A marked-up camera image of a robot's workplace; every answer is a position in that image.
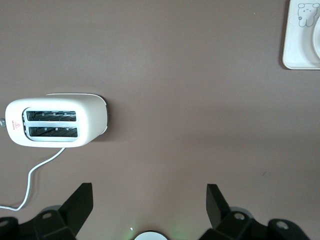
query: black plastic bracket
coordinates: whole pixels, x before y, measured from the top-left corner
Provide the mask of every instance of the black plastic bracket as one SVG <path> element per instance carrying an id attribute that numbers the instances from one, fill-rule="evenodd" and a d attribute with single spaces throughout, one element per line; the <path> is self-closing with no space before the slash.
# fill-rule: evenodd
<path id="1" fill-rule="evenodd" d="M 310 240 L 291 221 L 272 219 L 264 226 L 244 212 L 231 211 L 216 184 L 207 185 L 206 212 L 212 228 L 199 240 Z"/>
<path id="2" fill-rule="evenodd" d="M 91 183 L 81 186 L 59 210 L 47 210 L 18 224 L 15 217 L 0 218 L 1 240 L 75 240 L 94 206 Z"/>

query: red logo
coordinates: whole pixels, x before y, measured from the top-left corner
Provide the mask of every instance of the red logo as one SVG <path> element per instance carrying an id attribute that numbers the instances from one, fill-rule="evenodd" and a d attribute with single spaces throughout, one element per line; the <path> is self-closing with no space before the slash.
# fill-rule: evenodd
<path id="1" fill-rule="evenodd" d="M 15 121 L 12 121 L 12 127 L 13 127 L 13 130 L 16 130 L 18 127 L 20 127 L 20 124 Z"/>

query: white plate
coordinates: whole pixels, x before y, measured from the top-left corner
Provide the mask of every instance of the white plate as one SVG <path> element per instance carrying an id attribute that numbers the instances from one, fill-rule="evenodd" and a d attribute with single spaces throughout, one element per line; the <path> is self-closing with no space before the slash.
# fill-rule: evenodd
<path id="1" fill-rule="evenodd" d="M 313 45 L 315 26 L 320 25 L 316 24 L 319 17 L 320 0 L 290 1 L 282 58 L 288 69 L 320 69 L 320 58 Z"/>
<path id="2" fill-rule="evenodd" d="M 320 20 L 316 21 L 312 36 L 313 49 L 320 59 Z"/>

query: power cord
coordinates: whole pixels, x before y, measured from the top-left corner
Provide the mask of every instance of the power cord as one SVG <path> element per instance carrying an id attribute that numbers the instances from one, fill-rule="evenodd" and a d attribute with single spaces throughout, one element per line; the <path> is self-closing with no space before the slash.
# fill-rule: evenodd
<path id="1" fill-rule="evenodd" d="M 66 148 L 63 147 L 61 148 L 60 151 L 58 151 L 53 157 L 49 158 L 48 160 L 45 160 L 41 163 L 39 163 L 38 165 L 36 165 L 35 167 L 33 167 L 30 171 L 29 171 L 29 174 L 28 174 L 28 181 L 27 181 L 27 187 L 26 187 L 26 192 L 25 192 L 25 197 L 24 197 L 24 200 L 23 202 L 21 203 L 21 205 L 17 208 L 15 207 L 11 207 L 11 206 L 2 206 L 0 205 L 0 209 L 8 209 L 8 210 L 11 210 L 11 211 L 19 211 L 24 205 L 25 203 L 27 202 L 28 200 L 28 196 L 29 196 L 29 193 L 30 193 L 30 186 L 31 186 L 31 174 L 39 167 L 41 167 L 42 165 L 45 165 L 47 164 L 48 162 L 52 161 L 53 159 L 55 159 L 56 157 L 58 157 Z"/>

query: toaster slot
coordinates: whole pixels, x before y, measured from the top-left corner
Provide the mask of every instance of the toaster slot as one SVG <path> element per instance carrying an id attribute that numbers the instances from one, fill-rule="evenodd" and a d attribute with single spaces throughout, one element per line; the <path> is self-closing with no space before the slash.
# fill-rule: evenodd
<path id="1" fill-rule="evenodd" d="M 78 130 L 76 127 L 29 127 L 30 137 L 60 137 L 76 138 Z"/>
<path id="2" fill-rule="evenodd" d="M 26 111 L 27 120 L 38 122 L 75 122 L 75 111 Z"/>

